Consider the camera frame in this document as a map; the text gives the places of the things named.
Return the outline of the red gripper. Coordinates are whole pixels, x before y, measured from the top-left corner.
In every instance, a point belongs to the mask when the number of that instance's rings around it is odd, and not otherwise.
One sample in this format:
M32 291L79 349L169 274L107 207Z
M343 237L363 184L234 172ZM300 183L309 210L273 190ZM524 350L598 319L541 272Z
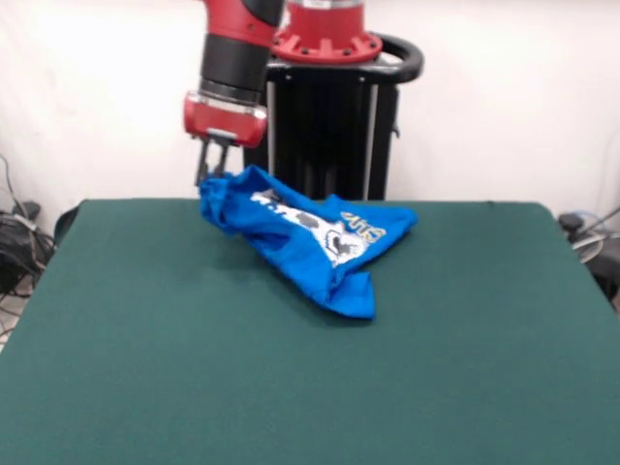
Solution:
M238 146L257 147L267 126L267 110L263 106L227 102L192 91L185 96L183 121L189 135L202 138L195 177L195 186L200 187L209 176L209 139L218 138ZM214 177L225 175L229 150L228 145L221 145L219 161L212 171Z

